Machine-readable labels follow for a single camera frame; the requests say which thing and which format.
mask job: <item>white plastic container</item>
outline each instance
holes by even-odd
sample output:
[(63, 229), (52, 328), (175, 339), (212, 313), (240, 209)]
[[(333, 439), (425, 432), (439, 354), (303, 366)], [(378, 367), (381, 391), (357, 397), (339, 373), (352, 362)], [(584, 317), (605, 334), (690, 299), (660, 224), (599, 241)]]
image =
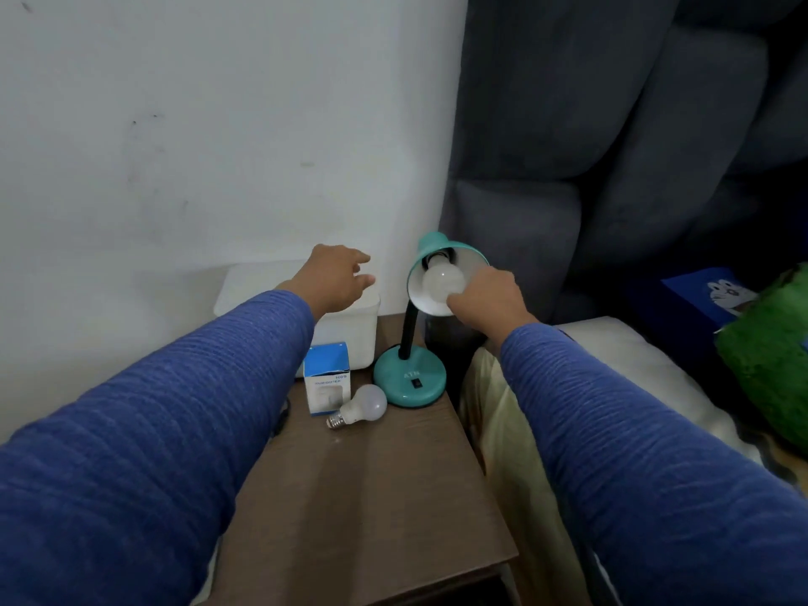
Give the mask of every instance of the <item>white plastic container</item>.
[[(241, 263), (231, 266), (221, 286), (213, 314), (221, 316), (259, 293), (274, 289), (297, 274), (305, 261)], [(313, 345), (346, 343), (351, 370), (373, 363), (376, 354), (376, 321), (381, 299), (374, 287), (341, 313), (327, 314), (314, 328)], [(303, 376), (303, 366), (298, 370)]]

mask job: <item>long sleeve shirt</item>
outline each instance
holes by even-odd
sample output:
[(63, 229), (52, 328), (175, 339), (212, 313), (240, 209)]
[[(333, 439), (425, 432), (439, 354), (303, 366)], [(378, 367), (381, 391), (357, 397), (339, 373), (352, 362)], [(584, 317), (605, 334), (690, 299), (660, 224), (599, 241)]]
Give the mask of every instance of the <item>long sleeve shirt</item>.
[[(0, 603), (187, 606), (313, 332), (300, 298), (261, 294), (18, 431)], [(623, 604), (805, 601), (787, 486), (545, 325), (502, 366)]]

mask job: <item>green fuzzy cushion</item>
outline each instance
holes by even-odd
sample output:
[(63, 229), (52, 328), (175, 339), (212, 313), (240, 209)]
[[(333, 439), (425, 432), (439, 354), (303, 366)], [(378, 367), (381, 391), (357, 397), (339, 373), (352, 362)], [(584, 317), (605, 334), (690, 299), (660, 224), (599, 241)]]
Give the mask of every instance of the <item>green fuzzy cushion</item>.
[(719, 331), (716, 347), (777, 433), (808, 454), (808, 263)]

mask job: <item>lamp base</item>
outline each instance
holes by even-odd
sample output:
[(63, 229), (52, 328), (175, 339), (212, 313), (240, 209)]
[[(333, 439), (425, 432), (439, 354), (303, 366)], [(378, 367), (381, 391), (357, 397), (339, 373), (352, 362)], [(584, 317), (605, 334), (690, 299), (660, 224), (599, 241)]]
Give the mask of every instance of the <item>lamp base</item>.
[(422, 346), (413, 346), (409, 359), (400, 359), (397, 344), (376, 360), (373, 382), (385, 392), (388, 404), (428, 407), (446, 389), (446, 368), (435, 353)]

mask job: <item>light bulb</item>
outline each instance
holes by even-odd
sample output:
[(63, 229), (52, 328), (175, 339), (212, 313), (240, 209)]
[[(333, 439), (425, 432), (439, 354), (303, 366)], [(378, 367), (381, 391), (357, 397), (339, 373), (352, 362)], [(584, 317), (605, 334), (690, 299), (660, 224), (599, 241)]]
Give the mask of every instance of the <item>light bulb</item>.
[(446, 304), (446, 298), (465, 290), (465, 276), (460, 268), (450, 264), (442, 254), (429, 259), (429, 269), (423, 275), (423, 288), (438, 304)]
[(376, 421), (386, 410), (385, 392), (375, 385), (362, 385), (351, 401), (326, 419), (326, 424), (335, 430), (357, 421)]

